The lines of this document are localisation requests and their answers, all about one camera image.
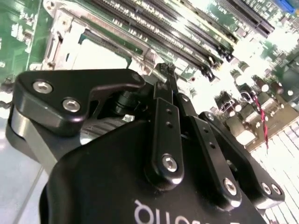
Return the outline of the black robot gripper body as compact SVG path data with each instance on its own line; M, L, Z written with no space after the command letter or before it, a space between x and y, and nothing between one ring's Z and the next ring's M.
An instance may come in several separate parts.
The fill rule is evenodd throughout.
M43 224L262 224L246 197L233 210L221 210L206 192L199 145L179 112L184 178L172 190L159 190L145 176L111 178L87 185L70 175L50 173L40 200Z

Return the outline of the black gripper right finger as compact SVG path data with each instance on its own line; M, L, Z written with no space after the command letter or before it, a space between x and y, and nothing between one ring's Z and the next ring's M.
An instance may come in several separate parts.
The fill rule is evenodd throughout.
M178 91L175 69L169 64L167 80L191 139L199 145L208 181L206 192L212 203L221 210L233 210L246 196L257 209L265 210L284 202L285 194L278 183L232 133L211 113L196 113L190 99Z

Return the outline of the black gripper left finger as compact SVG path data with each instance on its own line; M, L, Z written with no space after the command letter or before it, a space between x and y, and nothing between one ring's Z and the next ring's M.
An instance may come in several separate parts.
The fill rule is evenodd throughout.
M148 84L130 69L26 71L14 83L13 147L87 185L143 175L159 190L184 178L174 70Z

